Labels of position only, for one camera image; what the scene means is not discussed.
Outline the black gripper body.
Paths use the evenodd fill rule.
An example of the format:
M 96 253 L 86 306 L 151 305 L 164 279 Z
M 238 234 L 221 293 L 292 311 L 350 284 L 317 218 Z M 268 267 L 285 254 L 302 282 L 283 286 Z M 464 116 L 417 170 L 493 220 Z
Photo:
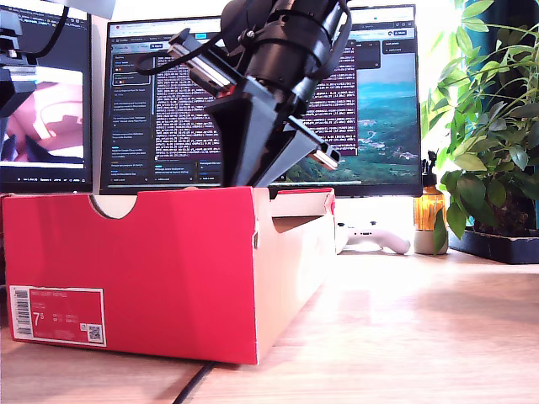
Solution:
M 318 59 L 326 55 L 327 45 L 321 35 L 303 35 L 298 30 L 288 35 L 280 28 L 246 29 L 234 49 L 240 56 L 239 62 L 232 66 L 232 54 L 218 47 L 214 40 L 201 44 L 184 29 L 171 38 L 170 55 L 174 63 L 189 68 L 190 78 L 214 100 L 232 94 L 245 77 L 253 77 L 274 95 L 278 118 L 273 131 L 282 132 L 287 125 L 309 130 L 300 118 L 316 86 L 332 72 L 320 65 Z M 313 134 L 318 147 L 305 157 L 335 169 L 339 153 Z

